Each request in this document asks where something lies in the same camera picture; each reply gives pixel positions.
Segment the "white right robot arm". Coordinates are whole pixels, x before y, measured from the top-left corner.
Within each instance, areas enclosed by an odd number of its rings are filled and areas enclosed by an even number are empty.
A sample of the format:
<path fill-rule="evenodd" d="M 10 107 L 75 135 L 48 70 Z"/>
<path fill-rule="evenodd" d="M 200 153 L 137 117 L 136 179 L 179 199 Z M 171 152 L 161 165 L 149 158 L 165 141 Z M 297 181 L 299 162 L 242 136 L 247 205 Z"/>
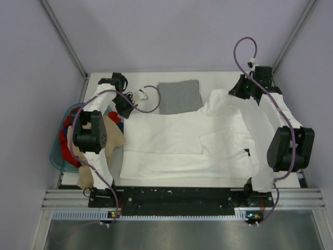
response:
<path fill-rule="evenodd" d="M 281 179 L 279 172 L 284 176 L 309 165 L 315 132 L 293 116 L 280 88 L 273 85 L 272 68 L 249 65 L 249 74 L 241 74 L 228 94 L 254 141 L 249 152 L 259 170 L 249 178 L 242 197 L 255 206 L 261 193 L 271 191 L 274 180 Z"/>

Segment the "white daisy print t-shirt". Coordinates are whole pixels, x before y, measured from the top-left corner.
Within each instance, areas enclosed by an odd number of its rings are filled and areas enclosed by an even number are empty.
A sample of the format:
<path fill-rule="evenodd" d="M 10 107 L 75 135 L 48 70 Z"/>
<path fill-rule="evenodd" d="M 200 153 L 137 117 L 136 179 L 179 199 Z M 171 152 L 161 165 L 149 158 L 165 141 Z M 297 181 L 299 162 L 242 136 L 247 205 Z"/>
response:
<path fill-rule="evenodd" d="M 133 114 L 124 123 L 121 179 L 248 179 L 265 165 L 259 159 L 247 111 L 253 100 L 213 90 L 196 111 Z"/>

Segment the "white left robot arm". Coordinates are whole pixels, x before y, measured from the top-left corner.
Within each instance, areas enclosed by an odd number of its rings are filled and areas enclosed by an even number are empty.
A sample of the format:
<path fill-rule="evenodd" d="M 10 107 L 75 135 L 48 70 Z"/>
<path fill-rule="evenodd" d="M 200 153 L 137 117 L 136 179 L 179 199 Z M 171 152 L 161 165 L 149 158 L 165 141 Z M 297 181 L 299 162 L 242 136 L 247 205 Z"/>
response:
<path fill-rule="evenodd" d="M 130 116 L 137 104 L 133 94 L 125 92 L 127 86 L 128 80 L 121 73 L 101 78 L 92 97 L 71 115 L 70 152 L 89 168 L 93 179 L 92 184 L 84 184 L 83 187 L 103 190 L 100 200 L 109 207 L 117 203 L 118 194 L 110 189 L 113 177 L 108 170 L 107 147 L 115 143 L 114 136 L 121 131 L 115 122 L 105 116 L 105 112 L 109 104 L 114 103 L 120 116 Z"/>

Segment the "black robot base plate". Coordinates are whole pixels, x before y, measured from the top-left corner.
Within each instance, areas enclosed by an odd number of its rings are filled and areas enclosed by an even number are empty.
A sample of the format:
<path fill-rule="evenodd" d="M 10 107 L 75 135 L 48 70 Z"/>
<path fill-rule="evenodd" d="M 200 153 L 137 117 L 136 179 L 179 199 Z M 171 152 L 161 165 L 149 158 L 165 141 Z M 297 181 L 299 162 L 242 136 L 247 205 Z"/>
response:
<path fill-rule="evenodd" d="M 248 188 L 118 186 L 92 188 L 88 206 L 118 207 L 124 216 L 215 216 L 233 215 L 235 208 L 270 208 L 273 197 Z"/>

